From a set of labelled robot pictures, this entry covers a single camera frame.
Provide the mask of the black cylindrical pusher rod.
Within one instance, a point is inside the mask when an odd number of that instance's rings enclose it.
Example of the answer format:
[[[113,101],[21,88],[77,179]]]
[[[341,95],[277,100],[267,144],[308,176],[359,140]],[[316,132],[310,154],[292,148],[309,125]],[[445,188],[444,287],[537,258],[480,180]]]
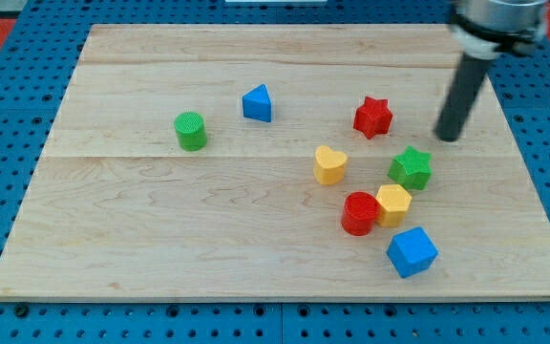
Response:
[[[491,64],[491,60],[462,54],[434,125],[438,139],[455,142],[460,138]]]

